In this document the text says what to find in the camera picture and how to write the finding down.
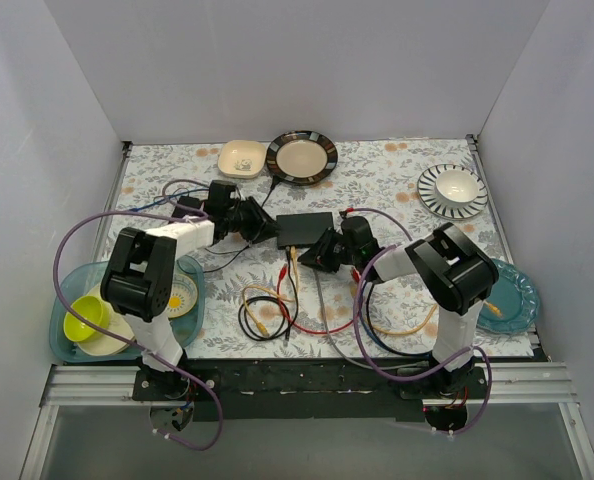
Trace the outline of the dark grey network switch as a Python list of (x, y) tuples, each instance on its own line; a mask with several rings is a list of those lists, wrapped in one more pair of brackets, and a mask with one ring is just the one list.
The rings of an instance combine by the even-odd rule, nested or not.
[(331, 212), (278, 215), (277, 248), (308, 248), (313, 246), (324, 232), (333, 227)]

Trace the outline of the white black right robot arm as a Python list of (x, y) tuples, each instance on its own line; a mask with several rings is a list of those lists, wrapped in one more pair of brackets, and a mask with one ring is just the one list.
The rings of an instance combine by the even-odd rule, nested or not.
[(499, 279), (493, 261), (459, 228), (445, 223), (422, 239), (407, 245), (382, 247), (367, 219), (346, 218), (341, 229), (327, 229), (298, 261), (313, 270), (335, 273), (342, 265), (360, 273), (353, 301), (353, 328), (360, 327), (360, 315), (368, 309), (362, 288), (412, 274), (421, 277), (438, 306), (438, 335), (426, 355), (428, 368), (402, 376), (380, 368), (359, 343), (367, 366), (383, 378), (397, 383), (429, 379), (431, 389), (441, 397), (452, 397), (466, 384), (474, 365), (474, 345), (479, 313)]

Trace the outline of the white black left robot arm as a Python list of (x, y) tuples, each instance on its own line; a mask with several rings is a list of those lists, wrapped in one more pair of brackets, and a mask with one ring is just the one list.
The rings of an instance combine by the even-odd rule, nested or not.
[(188, 373), (177, 367), (186, 355), (166, 313), (177, 261), (230, 233), (257, 244), (280, 231), (255, 198), (240, 198), (229, 181), (211, 182), (206, 199), (193, 197), (178, 210), (182, 216), (164, 226), (122, 229), (100, 284), (101, 298), (124, 317), (142, 348), (146, 381), (170, 400), (182, 398), (190, 386)]

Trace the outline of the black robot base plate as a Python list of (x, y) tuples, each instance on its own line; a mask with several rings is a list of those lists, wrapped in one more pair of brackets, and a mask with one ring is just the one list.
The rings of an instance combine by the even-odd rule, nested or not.
[(132, 398), (189, 404), (197, 422), (380, 418), (421, 422), (423, 403), (483, 399), (487, 379), (474, 367), (452, 385), (433, 379), (396, 383), (343, 360), (183, 360), (175, 372), (138, 370)]

